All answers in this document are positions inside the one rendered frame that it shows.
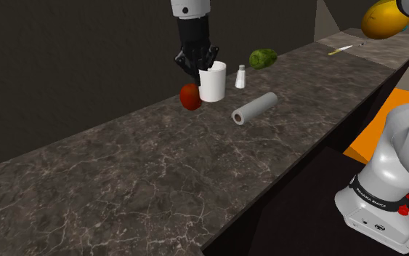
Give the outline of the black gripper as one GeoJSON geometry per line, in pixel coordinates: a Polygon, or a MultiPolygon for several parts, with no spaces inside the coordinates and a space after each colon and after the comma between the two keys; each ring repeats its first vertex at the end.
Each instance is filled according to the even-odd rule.
{"type": "Polygon", "coordinates": [[[193,58],[188,58],[186,54],[191,54],[193,50],[200,52],[203,49],[205,52],[203,70],[208,70],[213,66],[219,48],[211,45],[208,20],[208,15],[193,19],[177,18],[181,50],[174,58],[174,62],[193,78],[194,84],[198,87],[201,85],[198,67],[193,58]]]}

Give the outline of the white cup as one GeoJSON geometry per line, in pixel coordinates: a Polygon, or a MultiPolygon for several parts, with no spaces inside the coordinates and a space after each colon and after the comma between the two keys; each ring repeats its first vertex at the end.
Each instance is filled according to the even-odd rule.
{"type": "Polygon", "coordinates": [[[200,99],[207,103],[222,100],[225,96],[227,65],[221,61],[214,61],[207,70],[199,70],[200,99]]]}

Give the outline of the red apple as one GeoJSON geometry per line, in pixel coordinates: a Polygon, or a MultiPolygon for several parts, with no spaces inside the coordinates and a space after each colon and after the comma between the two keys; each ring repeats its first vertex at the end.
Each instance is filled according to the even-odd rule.
{"type": "Polygon", "coordinates": [[[186,84],[181,88],[179,99],[182,106],[189,111],[194,111],[201,106],[199,89],[196,84],[186,84]]]}

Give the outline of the white salt shaker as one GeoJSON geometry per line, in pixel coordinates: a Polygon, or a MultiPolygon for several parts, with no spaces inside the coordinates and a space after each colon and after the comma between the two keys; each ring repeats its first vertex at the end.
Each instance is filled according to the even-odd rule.
{"type": "Polygon", "coordinates": [[[235,87],[238,89],[244,89],[246,86],[246,70],[244,65],[239,65],[236,80],[235,80],[235,87]]]}

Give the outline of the green round fruit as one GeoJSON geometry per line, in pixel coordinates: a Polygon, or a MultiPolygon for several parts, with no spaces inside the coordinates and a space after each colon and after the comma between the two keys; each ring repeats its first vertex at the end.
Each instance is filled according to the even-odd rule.
{"type": "Polygon", "coordinates": [[[250,66],[255,70],[260,70],[271,66],[278,58],[273,49],[254,50],[249,58],[250,66]]]}

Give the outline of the grey paper towel roll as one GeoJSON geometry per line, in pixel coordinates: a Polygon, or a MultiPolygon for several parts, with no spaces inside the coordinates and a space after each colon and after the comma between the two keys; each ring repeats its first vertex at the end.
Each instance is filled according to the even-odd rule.
{"type": "Polygon", "coordinates": [[[232,112],[232,119],[237,125],[244,125],[252,118],[273,107],[277,102],[278,96],[273,92],[268,92],[234,110],[232,112]]]}

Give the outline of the yellow oval ball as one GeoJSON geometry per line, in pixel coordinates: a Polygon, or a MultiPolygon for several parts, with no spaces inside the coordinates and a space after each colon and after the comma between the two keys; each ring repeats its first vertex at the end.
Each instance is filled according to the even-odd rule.
{"type": "Polygon", "coordinates": [[[379,0],[362,18],[361,30],[370,39],[387,39],[408,25],[409,17],[397,6],[397,0],[379,0]]]}

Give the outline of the yellow handled knife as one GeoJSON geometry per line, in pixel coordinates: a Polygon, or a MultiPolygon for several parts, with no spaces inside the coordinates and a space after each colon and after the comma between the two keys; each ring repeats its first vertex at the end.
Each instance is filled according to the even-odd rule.
{"type": "Polygon", "coordinates": [[[344,50],[347,50],[347,49],[349,49],[349,48],[351,48],[351,47],[353,47],[353,45],[349,45],[349,46],[345,46],[345,47],[340,47],[340,48],[338,48],[338,49],[335,49],[335,50],[332,51],[332,52],[329,52],[328,55],[334,55],[334,54],[336,54],[336,53],[343,52],[344,50]]]}

